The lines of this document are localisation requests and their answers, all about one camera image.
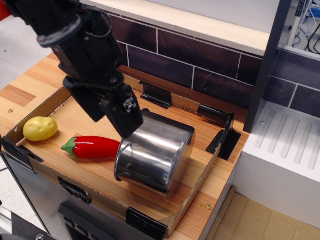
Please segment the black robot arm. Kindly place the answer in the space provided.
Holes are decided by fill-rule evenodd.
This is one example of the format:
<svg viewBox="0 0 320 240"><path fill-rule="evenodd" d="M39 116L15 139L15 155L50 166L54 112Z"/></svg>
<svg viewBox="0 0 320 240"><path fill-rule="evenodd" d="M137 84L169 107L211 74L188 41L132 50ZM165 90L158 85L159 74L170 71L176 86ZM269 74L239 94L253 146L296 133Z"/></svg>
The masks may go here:
<svg viewBox="0 0 320 240"><path fill-rule="evenodd" d="M15 17L50 48L65 72L63 86L98 122L107 117L122 138L144 122L137 97L117 70L123 53L113 35L111 17L78 0L7 0Z"/></svg>

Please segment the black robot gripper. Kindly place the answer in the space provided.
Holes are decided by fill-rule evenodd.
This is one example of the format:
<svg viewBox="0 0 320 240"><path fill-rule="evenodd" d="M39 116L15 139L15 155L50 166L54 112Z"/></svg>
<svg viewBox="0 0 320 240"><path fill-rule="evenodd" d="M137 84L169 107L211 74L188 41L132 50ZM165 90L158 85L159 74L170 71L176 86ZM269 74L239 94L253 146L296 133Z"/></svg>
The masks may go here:
<svg viewBox="0 0 320 240"><path fill-rule="evenodd" d="M121 138L128 138L144 119L132 87L117 71L122 50L102 12L82 12L80 20L79 31L52 48L67 74L63 86L94 122L106 115ZM89 89L111 92L100 100Z"/></svg>

